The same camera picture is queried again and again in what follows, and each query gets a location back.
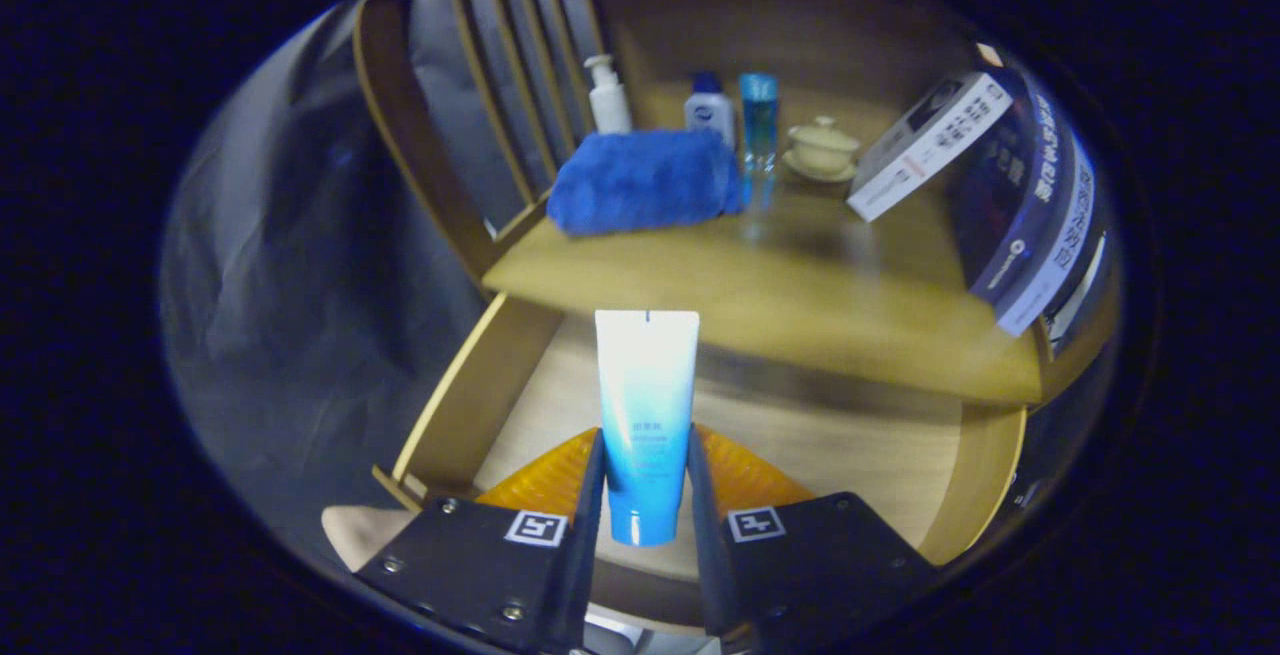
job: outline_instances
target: blue bottle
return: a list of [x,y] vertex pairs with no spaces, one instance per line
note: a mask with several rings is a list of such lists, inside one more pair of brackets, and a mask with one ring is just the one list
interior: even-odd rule
[[773,162],[778,152],[778,81],[763,72],[745,72],[742,91],[744,203],[768,207],[773,189]]

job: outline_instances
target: cup lid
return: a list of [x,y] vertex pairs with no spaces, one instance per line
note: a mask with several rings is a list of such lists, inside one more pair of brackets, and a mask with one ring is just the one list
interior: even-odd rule
[[861,146],[858,139],[836,130],[833,125],[836,125],[835,118],[815,116],[813,125],[792,127],[791,139],[797,141],[797,143],[814,145],[818,148],[842,150],[846,154],[851,154]]

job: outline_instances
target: blue and white tube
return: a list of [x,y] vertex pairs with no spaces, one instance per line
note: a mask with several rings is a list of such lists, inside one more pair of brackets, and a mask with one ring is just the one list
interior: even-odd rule
[[613,540],[676,539],[692,422],[698,313],[596,310]]

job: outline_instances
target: folded towel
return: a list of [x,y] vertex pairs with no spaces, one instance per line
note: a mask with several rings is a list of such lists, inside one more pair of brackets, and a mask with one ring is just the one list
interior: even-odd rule
[[713,130],[590,134],[561,168],[547,214],[571,235],[694,225],[741,212],[737,159]]

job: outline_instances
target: logo on book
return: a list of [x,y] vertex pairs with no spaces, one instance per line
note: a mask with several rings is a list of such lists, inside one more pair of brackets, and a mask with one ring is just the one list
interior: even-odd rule
[[512,519],[504,540],[539,548],[558,548],[567,527],[568,518],[564,516],[521,510],[516,514],[516,519]]
[[1018,258],[1019,255],[1023,255],[1025,249],[1027,242],[1021,241],[1020,237],[1009,246],[1009,257],[1006,257],[1005,264],[1000,266],[1000,272],[996,272],[996,278],[991,278],[991,285],[987,287],[987,290],[992,290],[993,287],[1000,285],[1000,281],[1005,278],[1005,272],[1009,272],[1009,266],[1011,266],[1014,260]]
[[782,527],[782,518],[773,508],[730,510],[728,528],[733,532],[733,542],[782,537],[787,533],[787,528]]

